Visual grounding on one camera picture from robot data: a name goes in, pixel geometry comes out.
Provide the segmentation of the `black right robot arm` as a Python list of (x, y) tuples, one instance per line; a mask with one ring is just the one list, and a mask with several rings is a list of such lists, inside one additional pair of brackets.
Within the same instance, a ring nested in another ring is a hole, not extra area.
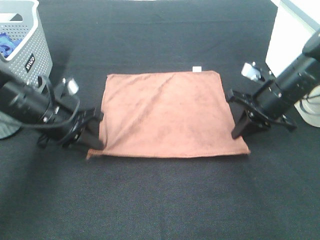
[(316, 31), (302, 48), (302, 53), (279, 76), (266, 72), (252, 64), (246, 78), (259, 81), (262, 86), (247, 94), (230, 89), (226, 93), (228, 103), (243, 106), (243, 112), (231, 132), (231, 137), (249, 136), (267, 131), (272, 124), (288, 131), (297, 125), (285, 113), (298, 101), (307, 100), (309, 93), (320, 84), (320, 32)]

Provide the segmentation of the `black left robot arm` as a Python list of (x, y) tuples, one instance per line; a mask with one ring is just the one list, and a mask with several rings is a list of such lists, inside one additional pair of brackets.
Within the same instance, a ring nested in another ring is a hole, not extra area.
[(4, 123), (40, 132), (37, 145), (42, 148), (53, 142), (65, 148), (80, 145), (103, 150), (105, 145), (96, 127), (104, 114), (95, 107), (80, 109), (75, 79), (64, 78), (55, 87), (44, 75), (38, 76), (38, 80), (47, 93), (27, 85), (9, 69), (0, 69), (0, 111), (10, 117)]

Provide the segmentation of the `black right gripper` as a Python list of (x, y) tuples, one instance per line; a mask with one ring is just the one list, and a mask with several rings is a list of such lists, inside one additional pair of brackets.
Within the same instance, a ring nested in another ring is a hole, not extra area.
[(284, 114), (277, 119), (264, 114), (250, 94), (230, 89), (226, 94), (226, 101), (243, 106), (243, 112), (231, 132), (233, 139), (268, 131), (272, 124), (283, 126), (290, 132), (297, 128), (295, 121)]

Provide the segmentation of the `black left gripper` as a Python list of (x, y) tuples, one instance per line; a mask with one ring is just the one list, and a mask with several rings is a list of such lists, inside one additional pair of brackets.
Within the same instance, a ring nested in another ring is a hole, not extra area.
[(50, 145), (59, 145), (64, 148), (71, 146), (87, 147), (94, 150), (103, 150), (105, 143), (99, 138), (99, 124), (104, 113), (97, 108), (79, 111), (74, 119), (64, 126), (42, 131), (37, 145), (45, 148)]

